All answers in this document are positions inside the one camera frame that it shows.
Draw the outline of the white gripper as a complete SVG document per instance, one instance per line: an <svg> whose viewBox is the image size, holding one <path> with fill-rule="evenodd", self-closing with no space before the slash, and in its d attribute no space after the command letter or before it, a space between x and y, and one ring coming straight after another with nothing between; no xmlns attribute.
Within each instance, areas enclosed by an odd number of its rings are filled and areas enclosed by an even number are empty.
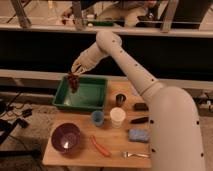
<svg viewBox="0 0 213 171"><path fill-rule="evenodd" d="M84 70L89 71L93 68L94 64L92 58L88 55L81 55L76 59L76 62L71 66L71 72L74 75L81 75Z"/></svg>

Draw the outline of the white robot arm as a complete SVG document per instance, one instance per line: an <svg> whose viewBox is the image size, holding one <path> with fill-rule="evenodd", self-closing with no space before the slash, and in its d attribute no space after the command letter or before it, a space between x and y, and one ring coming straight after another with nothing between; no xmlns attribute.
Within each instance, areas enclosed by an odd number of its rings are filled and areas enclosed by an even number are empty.
<svg viewBox="0 0 213 171"><path fill-rule="evenodd" d="M115 33L99 31L71 71L80 75L112 57L149 108L151 171L206 171L199 115L191 95L160 82L121 44Z"/></svg>

